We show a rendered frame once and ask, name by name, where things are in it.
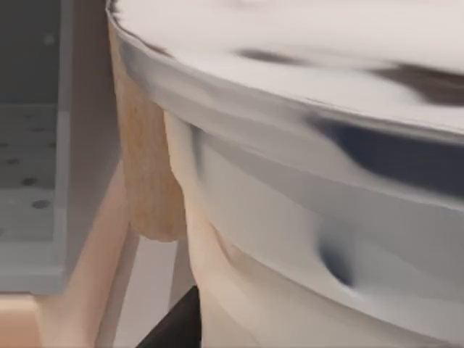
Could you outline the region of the silver and cream cup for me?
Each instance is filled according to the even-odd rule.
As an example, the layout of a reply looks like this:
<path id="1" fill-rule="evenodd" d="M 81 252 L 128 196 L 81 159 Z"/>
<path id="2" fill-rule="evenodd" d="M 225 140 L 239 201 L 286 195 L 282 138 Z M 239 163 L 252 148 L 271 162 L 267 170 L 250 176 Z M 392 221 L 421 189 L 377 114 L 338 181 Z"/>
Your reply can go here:
<path id="1" fill-rule="evenodd" d="M 165 113 L 200 348 L 464 348 L 464 0 L 109 0 Z"/>

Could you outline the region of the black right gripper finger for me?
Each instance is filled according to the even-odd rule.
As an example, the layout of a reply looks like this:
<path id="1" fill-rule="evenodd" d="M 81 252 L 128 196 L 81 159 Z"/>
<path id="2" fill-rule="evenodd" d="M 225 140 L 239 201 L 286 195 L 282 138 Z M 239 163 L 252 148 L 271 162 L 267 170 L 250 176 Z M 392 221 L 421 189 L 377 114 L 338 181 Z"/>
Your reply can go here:
<path id="1" fill-rule="evenodd" d="M 199 290 L 192 286 L 141 340 L 138 348 L 201 348 Z"/>

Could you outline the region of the grey pierced drawer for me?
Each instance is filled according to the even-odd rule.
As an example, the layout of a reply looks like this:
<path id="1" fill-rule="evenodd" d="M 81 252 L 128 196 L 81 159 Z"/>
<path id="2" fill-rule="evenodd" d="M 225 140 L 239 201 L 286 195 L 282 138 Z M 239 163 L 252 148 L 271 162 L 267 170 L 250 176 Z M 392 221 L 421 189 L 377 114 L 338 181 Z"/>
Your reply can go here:
<path id="1" fill-rule="evenodd" d="M 107 0 L 0 0 L 0 293 L 61 292 L 120 157 Z"/>

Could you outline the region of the pale wooden drawer front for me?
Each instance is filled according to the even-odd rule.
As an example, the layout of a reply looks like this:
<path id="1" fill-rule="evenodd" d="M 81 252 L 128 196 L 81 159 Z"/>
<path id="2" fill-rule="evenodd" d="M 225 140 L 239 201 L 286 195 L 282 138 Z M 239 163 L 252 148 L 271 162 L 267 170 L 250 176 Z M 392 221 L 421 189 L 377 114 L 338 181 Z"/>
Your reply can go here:
<path id="1" fill-rule="evenodd" d="M 65 290 L 0 294 L 0 348 L 94 348 L 128 230 L 119 164 Z"/>

